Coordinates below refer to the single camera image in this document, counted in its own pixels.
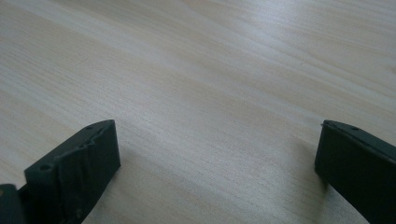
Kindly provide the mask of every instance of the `light wood grain surface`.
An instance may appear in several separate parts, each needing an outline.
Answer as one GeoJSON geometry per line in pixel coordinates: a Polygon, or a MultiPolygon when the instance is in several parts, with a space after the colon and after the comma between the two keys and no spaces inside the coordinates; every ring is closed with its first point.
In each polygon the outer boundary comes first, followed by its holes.
{"type": "Polygon", "coordinates": [[[396,145],[396,2],[0,0],[0,183],[103,119],[84,223],[366,223],[314,159],[324,119],[396,145]]]}

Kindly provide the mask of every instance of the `tabletop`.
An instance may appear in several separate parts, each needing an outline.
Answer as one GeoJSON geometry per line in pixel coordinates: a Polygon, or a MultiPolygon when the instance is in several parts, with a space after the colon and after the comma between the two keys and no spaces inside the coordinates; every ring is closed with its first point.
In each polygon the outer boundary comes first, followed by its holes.
{"type": "Polygon", "coordinates": [[[367,223],[314,160],[325,119],[396,145],[396,2],[0,0],[0,183],[104,119],[84,223],[367,223]]]}

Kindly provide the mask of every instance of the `wooden table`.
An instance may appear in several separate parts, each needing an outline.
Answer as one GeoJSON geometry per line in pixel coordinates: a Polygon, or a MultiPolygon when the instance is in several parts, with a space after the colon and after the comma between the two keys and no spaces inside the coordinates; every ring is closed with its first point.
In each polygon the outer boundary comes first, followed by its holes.
{"type": "Polygon", "coordinates": [[[103,119],[84,223],[366,223],[314,159],[324,119],[396,145],[396,2],[0,0],[0,183],[103,119]]]}

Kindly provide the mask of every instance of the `black plastic object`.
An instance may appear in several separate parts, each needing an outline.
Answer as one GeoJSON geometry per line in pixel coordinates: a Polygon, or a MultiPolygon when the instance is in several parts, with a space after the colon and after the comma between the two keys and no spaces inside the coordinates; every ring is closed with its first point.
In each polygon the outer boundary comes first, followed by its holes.
{"type": "Polygon", "coordinates": [[[119,167],[114,120],[87,126],[27,168],[18,192],[0,186],[0,223],[79,224],[119,167]]]}
{"type": "Polygon", "coordinates": [[[396,223],[396,147],[325,120],[315,169],[370,223],[396,223]]]}

